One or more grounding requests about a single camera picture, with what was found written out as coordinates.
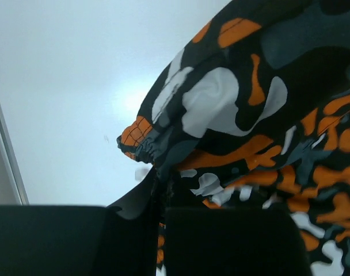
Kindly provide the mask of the orange camouflage shorts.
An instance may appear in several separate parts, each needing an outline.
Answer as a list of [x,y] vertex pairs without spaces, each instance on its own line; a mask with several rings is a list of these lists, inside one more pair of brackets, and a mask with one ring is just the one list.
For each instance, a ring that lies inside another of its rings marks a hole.
[[164,205],[291,215],[314,275],[350,275],[350,1],[231,1],[117,138]]

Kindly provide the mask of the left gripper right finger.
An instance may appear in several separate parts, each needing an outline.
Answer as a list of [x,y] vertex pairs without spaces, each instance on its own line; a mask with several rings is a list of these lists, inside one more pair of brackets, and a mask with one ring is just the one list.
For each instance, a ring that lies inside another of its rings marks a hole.
[[180,182],[166,184],[167,275],[311,275],[299,230],[285,211],[210,209]]

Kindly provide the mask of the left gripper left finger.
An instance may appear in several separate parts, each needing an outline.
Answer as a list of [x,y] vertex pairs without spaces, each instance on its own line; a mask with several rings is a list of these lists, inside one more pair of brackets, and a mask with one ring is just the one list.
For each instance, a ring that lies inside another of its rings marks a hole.
[[0,275],[155,275],[156,178],[107,207],[0,205]]

